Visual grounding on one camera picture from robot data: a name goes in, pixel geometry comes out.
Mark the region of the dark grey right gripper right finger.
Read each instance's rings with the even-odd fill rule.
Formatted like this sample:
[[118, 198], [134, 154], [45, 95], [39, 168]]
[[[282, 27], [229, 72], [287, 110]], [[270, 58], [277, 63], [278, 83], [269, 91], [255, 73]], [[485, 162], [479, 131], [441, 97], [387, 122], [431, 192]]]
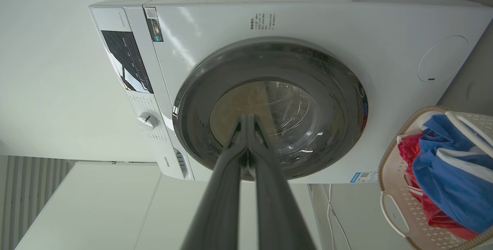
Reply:
[[257, 187], [261, 250], [314, 250], [302, 213], [258, 116], [247, 116], [249, 172]]

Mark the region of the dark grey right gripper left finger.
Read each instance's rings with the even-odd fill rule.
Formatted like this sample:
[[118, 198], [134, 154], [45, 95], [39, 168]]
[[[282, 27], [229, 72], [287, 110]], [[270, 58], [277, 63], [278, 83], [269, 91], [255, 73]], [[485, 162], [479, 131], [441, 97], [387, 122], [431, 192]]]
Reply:
[[248, 165], [247, 116], [241, 115], [215, 164], [182, 250], [236, 250], [243, 171]]

